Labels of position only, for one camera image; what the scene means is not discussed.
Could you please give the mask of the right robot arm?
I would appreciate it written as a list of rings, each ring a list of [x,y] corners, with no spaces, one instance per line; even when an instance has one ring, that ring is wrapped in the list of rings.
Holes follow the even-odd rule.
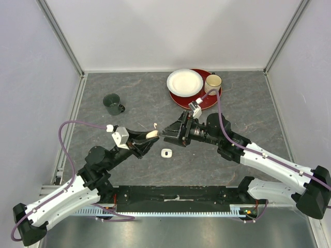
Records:
[[[321,220],[329,208],[330,172],[317,166],[311,168],[276,156],[231,130],[231,124],[222,114],[208,115],[199,123],[188,111],[177,121],[159,131],[163,140],[187,147],[191,141],[216,145],[224,159],[252,167],[278,180],[266,183],[245,177],[243,187],[237,190],[238,200],[249,203],[253,199],[266,199],[294,205],[303,214]]]

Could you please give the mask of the white charging case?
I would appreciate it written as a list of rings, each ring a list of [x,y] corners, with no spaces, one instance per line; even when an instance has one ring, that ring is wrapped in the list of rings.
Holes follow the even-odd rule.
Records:
[[[164,148],[161,150],[161,157],[162,158],[166,158],[166,159],[169,159],[171,158],[173,155],[173,151],[171,149],[168,149],[168,148]]]

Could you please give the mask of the beige small charging case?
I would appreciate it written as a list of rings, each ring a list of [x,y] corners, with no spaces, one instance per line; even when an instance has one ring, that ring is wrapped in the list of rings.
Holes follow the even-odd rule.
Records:
[[[153,131],[148,132],[146,134],[145,138],[147,140],[150,140],[150,139],[153,139],[153,138],[159,138],[158,131],[157,130],[153,130]]]

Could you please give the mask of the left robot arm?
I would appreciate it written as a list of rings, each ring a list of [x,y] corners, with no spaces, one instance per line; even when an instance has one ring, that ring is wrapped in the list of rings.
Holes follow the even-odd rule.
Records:
[[[21,241],[24,246],[33,245],[80,208],[97,202],[109,203],[114,195],[109,171],[131,155],[142,158],[159,140],[156,130],[137,132],[113,125],[105,126],[104,130],[112,134],[115,142],[111,150],[93,147],[84,167],[74,172],[64,185],[34,203],[14,206],[13,241]]]

